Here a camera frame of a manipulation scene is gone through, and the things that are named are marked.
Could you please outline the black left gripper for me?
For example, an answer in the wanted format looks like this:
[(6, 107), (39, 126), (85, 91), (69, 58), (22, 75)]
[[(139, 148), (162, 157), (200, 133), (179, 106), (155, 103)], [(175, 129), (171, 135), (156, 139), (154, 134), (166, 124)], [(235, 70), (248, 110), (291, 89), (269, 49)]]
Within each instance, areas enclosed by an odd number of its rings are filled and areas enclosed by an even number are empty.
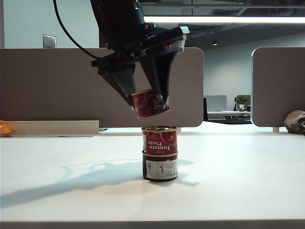
[(97, 58), (91, 66), (133, 107), (131, 94), (136, 92), (133, 75), (135, 63), (140, 61), (156, 99), (167, 102), (171, 65), (182, 50), (178, 43), (185, 40), (185, 27), (167, 30), (148, 22), (138, 27), (132, 38), (132, 41), (116, 43), (114, 53)]

